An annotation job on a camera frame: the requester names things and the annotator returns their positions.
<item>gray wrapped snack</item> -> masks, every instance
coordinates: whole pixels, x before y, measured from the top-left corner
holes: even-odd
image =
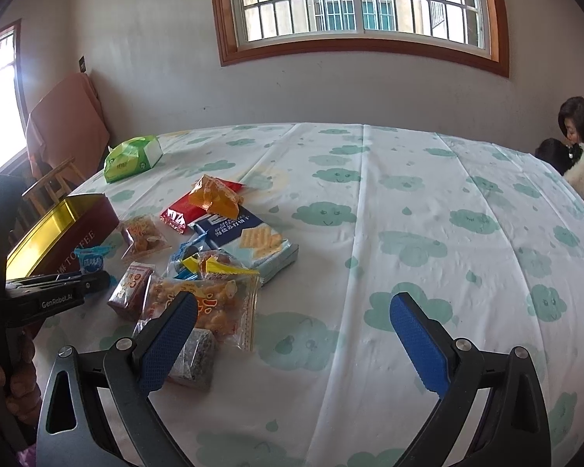
[[[169,379],[190,388],[209,390],[215,351],[216,339],[212,332],[203,328],[193,329],[169,372]]]

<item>green tissue package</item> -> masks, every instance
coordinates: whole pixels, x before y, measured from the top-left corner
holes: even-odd
[[[110,151],[104,165],[106,182],[115,182],[153,168],[162,156],[153,135],[126,140]]]

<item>human hand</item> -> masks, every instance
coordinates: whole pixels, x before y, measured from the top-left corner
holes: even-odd
[[[37,371],[32,364],[35,345],[28,335],[20,338],[22,360],[11,376],[11,395],[7,397],[7,409],[27,425],[36,425],[41,412],[41,390],[37,385]],[[0,386],[4,386],[6,377],[0,366]]]

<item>white wall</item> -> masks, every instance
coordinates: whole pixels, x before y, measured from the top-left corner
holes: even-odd
[[[313,53],[221,67],[211,0],[72,0],[114,140],[241,123],[400,126],[532,151],[584,96],[584,14],[574,0],[506,0],[511,78],[381,53]]]
[[[70,71],[72,60],[70,0],[13,0],[0,28],[22,19],[20,67],[26,108],[31,111]]]

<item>tablecloth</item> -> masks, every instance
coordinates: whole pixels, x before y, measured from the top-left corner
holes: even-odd
[[[533,357],[554,466],[584,441],[584,203],[533,156],[436,133],[342,124],[273,124],[160,136],[150,171],[104,192],[120,218],[158,215],[207,173],[241,181],[245,206],[299,259],[260,292],[255,348],[222,347],[209,393],[166,383],[150,395],[173,437],[205,467],[391,467],[437,397],[389,323],[408,291],[453,337]],[[163,228],[176,247],[186,240]],[[118,233],[106,268],[126,268]],[[146,263],[162,272],[172,249]],[[45,383],[58,348],[108,348],[133,324],[110,292],[51,318],[36,339]],[[126,458],[138,462],[104,404]],[[484,406],[479,394],[447,465]]]

